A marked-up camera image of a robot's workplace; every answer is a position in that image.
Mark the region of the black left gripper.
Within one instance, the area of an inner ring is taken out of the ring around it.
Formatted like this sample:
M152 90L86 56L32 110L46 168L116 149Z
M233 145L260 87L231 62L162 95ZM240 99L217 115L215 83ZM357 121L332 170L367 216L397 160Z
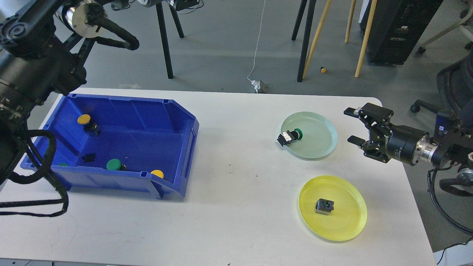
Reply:
M162 2L167 3L176 11L181 11L187 8L195 7L200 4L200 0L137 0L145 7L152 7Z

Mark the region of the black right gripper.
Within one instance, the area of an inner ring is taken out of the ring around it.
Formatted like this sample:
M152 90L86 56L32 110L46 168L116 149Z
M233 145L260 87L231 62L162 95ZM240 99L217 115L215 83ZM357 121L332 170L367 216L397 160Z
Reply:
M360 146L366 157L380 162L395 159L413 166L420 158L421 147L429 143L429 133L391 123L394 112L388 108L367 103L359 108L346 108L344 115L360 118L369 131L367 141L352 135L348 143Z

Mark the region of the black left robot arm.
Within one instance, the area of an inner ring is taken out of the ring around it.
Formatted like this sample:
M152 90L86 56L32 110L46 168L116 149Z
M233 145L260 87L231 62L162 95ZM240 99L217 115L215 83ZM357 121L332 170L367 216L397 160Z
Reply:
M87 187L186 195L199 123L176 101L76 94L94 44L137 50L137 37L112 22L106 0L31 0L1 23L1 183L49 182L62 204Z

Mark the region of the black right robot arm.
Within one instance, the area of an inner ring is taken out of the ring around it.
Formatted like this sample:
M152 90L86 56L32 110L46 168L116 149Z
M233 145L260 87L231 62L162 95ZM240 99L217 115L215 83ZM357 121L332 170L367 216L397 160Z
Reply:
M433 134L394 125L390 121L393 111L378 105L366 103L360 108L346 108L344 114L359 119L369 132L368 140L352 135L348 142L363 150L365 157L383 163L391 159L411 166L429 162L433 169L427 173L428 192L434 206L453 227L471 236L471 228L454 220L441 207L435 183L439 171L458 166L456 177L439 180L439 188L459 197L472 196L472 127L464 125L453 111L421 100L417 100L410 111L417 113L421 108L436 115Z

